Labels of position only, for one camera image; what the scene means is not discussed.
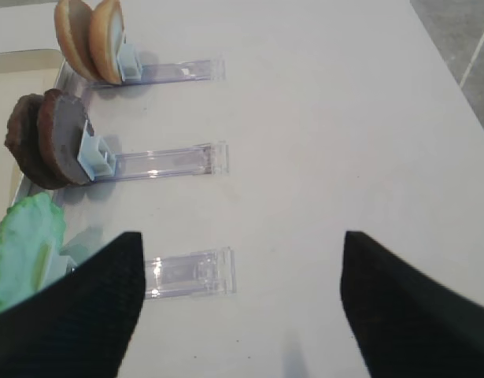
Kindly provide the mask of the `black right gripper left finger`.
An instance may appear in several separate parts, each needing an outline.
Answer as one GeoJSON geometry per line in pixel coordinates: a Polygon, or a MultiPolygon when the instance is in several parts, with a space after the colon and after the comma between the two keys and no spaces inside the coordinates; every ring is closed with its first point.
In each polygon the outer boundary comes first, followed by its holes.
{"type": "Polygon", "coordinates": [[[144,302],[142,235],[124,232],[0,313],[0,377],[115,377],[144,302]]]}

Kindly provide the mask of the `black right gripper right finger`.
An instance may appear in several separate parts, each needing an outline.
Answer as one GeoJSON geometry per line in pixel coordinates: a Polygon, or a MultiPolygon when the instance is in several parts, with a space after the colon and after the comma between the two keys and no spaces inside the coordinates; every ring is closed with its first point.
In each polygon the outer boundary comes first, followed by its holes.
{"type": "Polygon", "coordinates": [[[484,307],[364,232],[344,239],[341,300],[372,377],[484,377],[484,307]]]}

